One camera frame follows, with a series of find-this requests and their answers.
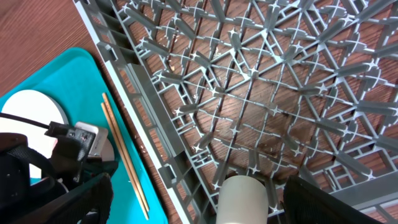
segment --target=wooden table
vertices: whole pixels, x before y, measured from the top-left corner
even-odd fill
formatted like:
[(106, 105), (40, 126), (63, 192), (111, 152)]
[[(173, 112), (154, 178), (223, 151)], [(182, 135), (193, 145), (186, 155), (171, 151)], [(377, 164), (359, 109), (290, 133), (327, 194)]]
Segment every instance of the wooden table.
[[(110, 77), (72, 0), (1, 0), (0, 96), (70, 47), (81, 47), (94, 57), (105, 79)], [(114, 96), (118, 95), (111, 88)], [(131, 128), (132, 136), (137, 135)], [(139, 137), (137, 145), (143, 145)], [(138, 147), (170, 223), (178, 214), (145, 149)]]

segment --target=black cable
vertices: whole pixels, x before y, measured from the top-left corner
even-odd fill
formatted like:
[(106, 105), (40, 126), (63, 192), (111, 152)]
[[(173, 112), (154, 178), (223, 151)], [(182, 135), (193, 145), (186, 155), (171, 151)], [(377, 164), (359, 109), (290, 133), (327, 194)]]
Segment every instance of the black cable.
[(7, 119), (13, 119), (15, 121), (20, 121), (20, 122), (24, 122), (27, 124), (31, 124), (34, 126), (38, 126), (44, 129), (49, 129), (50, 126), (47, 124), (43, 124), (37, 121), (32, 121), (31, 119), (27, 119), (27, 118), (21, 118), (20, 116), (15, 116), (15, 115), (11, 115), (11, 114), (6, 114), (6, 113), (0, 113), (0, 118), (7, 118)]

